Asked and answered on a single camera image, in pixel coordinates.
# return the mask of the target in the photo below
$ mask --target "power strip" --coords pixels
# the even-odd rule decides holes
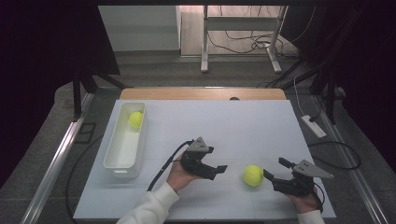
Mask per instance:
[[[309,117],[309,115],[301,117],[306,126],[308,126],[308,128],[317,136],[317,138],[322,138],[326,136],[326,133],[323,132],[323,130],[317,125],[316,122],[309,121],[310,118],[311,117]]]

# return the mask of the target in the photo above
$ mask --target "white wall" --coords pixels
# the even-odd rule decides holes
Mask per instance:
[[[179,6],[99,7],[114,51],[179,50]]]

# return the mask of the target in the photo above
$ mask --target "white sleeve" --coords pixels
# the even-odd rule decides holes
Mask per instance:
[[[319,210],[297,214],[299,224],[324,224],[323,217]]]
[[[117,224],[163,224],[170,207],[179,198],[165,181],[156,191],[143,195],[134,209],[120,218]]]

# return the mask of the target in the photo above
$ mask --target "human hand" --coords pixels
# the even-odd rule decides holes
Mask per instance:
[[[200,176],[192,175],[183,169],[183,166],[180,164],[182,155],[183,154],[180,154],[180,156],[174,160],[169,176],[166,179],[166,182],[175,192],[184,189],[192,180],[201,179]]]
[[[294,202],[297,212],[300,214],[318,210],[317,200],[315,200],[312,194],[308,194],[304,197],[298,197],[289,194],[285,195],[288,196],[288,198],[290,198],[292,202]]]

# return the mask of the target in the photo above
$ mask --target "yellow tennis ball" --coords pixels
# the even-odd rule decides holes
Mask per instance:
[[[129,123],[132,125],[132,127],[139,129],[140,126],[142,125],[142,119],[143,119],[142,112],[135,111],[129,116]]]
[[[264,178],[262,168],[258,165],[247,166],[244,170],[243,177],[245,183],[247,183],[251,187],[259,186]]]

